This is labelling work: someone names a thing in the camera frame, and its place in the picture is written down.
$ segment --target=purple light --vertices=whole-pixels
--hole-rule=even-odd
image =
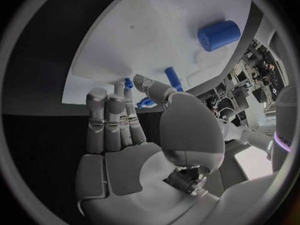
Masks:
[[[277,143],[280,147],[282,147],[284,150],[286,150],[287,152],[290,152],[290,151],[291,151],[291,148],[290,148],[288,145],[284,144],[284,143],[280,140],[280,138],[278,137],[278,134],[277,134],[276,131],[274,132],[274,139],[275,139],[276,143]]]

